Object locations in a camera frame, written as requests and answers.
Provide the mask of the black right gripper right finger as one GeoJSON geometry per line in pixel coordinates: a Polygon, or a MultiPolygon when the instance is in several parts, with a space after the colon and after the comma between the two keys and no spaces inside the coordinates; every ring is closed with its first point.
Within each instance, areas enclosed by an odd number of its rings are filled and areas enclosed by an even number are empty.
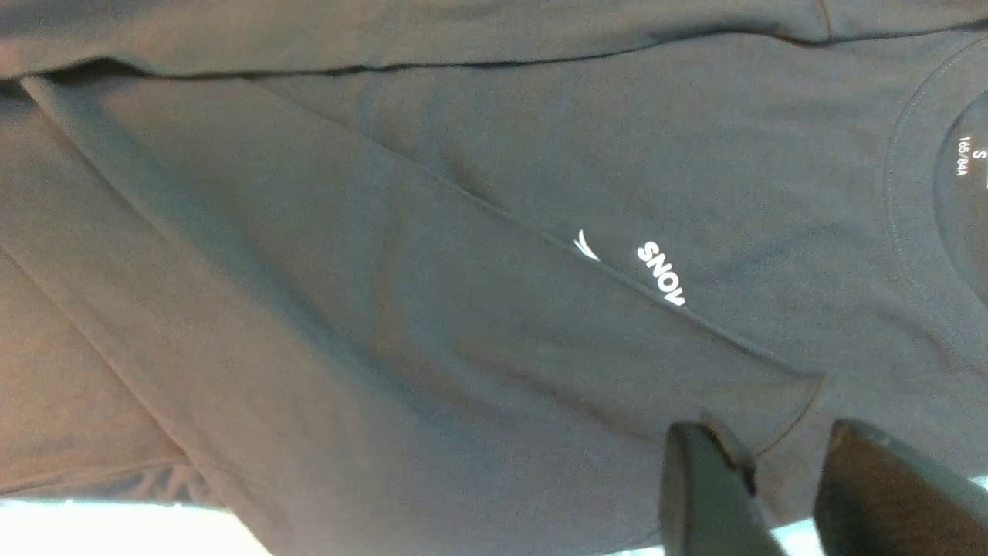
{"type": "Polygon", "coordinates": [[[861,420],[834,422],[813,504],[826,555],[985,555],[986,491],[861,420]]]}

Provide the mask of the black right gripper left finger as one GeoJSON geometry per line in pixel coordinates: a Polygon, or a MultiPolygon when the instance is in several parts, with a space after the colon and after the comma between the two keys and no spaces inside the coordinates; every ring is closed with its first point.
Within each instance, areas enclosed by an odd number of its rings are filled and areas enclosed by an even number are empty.
{"type": "Polygon", "coordinates": [[[756,500],[754,456],[719,420],[669,426],[661,536],[667,555],[783,555],[756,500]]]}

